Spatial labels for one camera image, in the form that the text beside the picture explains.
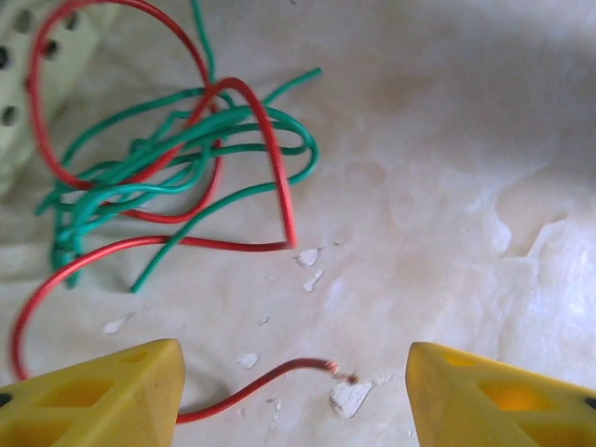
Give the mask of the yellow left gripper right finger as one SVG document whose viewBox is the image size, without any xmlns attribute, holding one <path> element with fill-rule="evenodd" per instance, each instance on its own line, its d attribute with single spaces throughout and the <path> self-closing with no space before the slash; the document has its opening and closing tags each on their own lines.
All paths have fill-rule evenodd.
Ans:
<svg viewBox="0 0 596 447">
<path fill-rule="evenodd" d="M 595 392 L 427 342 L 408 353 L 422 446 L 592 446 Z"/>
</svg>

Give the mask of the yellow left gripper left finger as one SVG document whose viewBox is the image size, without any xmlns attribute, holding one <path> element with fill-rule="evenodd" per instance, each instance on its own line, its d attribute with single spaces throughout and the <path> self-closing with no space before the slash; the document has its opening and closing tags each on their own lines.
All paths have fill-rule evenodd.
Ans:
<svg viewBox="0 0 596 447">
<path fill-rule="evenodd" d="M 1 389 L 4 446 L 169 446 L 181 345 L 156 340 Z"/>
</svg>

